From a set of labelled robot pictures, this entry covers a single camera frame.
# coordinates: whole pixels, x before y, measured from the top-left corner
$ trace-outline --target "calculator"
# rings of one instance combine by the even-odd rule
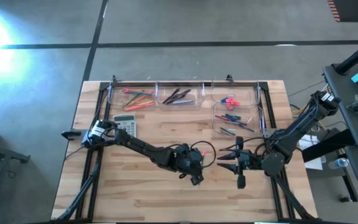
[[[129,135],[136,138],[136,122],[134,114],[114,115],[112,120],[117,124],[119,129],[123,129]]]

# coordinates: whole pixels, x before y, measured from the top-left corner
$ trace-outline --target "wooden table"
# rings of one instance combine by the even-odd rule
[[[267,81],[278,128],[292,122],[290,106],[281,80]],[[73,128],[88,129],[93,119],[100,82],[85,82],[81,91]],[[216,149],[234,144],[233,139],[217,138],[212,130],[211,89],[197,111],[131,111],[137,121],[137,137],[155,146],[178,142],[210,141]],[[264,112],[267,114],[265,101]],[[110,115],[123,111],[111,110]],[[269,117],[265,116],[267,127]],[[254,150],[262,140],[249,141],[244,149]],[[68,145],[67,153],[79,147],[79,141]],[[208,146],[200,146],[211,154]],[[52,217],[58,217],[78,193],[83,175],[86,150],[65,161]],[[286,165],[290,188],[300,203],[317,216],[308,176],[301,153],[294,152]],[[263,171],[246,170],[247,186],[238,190],[237,177],[216,164],[203,171],[204,181],[192,186],[190,178],[179,179],[179,173],[159,169],[150,160],[121,146],[105,148],[98,185],[94,222],[251,222],[275,221],[277,216],[270,178]],[[280,198],[285,217],[285,200]],[[83,216],[88,211],[85,199]]]

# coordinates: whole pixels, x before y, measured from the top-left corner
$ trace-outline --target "concrete floor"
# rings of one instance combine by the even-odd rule
[[[91,43],[102,0],[0,0],[0,44]],[[358,40],[358,23],[334,22],[325,0],[110,0],[100,43]],[[358,45],[98,49],[90,80],[285,81],[291,94],[323,80],[321,69]],[[0,223],[50,218],[89,49],[0,50],[0,145],[30,154],[3,176]],[[290,97],[303,106],[320,84]],[[331,124],[340,115],[326,118]],[[318,214],[358,223],[358,203],[338,203],[341,179],[309,172]]]

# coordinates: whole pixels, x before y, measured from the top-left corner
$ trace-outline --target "clear plastic bin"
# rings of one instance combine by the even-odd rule
[[[255,106],[260,102],[260,87],[258,84],[242,81],[212,80],[212,100],[222,103],[226,97],[233,97],[240,106]]]
[[[176,94],[189,91],[183,98],[175,100],[173,103],[164,103],[175,90]],[[205,86],[202,81],[194,82],[158,82],[157,83],[157,102],[163,111],[198,110],[205,100]]]
[[[137,91],[150,93],[150,95],[137,94]],[[156,92],[157,85],[155,82],[150,82],[146,85],[144,83],[118,83],[114,87],[111,107],[115,110],[128,112],[138,110],[155,110]]]
[[[238,124],[233,124],[233,121],[227,121],[224,118],[218,116],[239,116],[241,119],[238,121],[245,123],[243,127]],[[213,106],[212,117],[213,136],[222,138],[235,138],[240,136],[243,138],[253,138],[262,136],[265,128],[264,114],[258,106],[234,106],[232,110],[229,110],[226,105],[221,103],[215,103]]]

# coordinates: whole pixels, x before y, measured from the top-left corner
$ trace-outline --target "water bottle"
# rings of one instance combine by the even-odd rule
[[[346,158],[336,159],[334,161],[329,162],[328,167],[330,169],[339,169],[345,168],[349,165],[349,160]]]

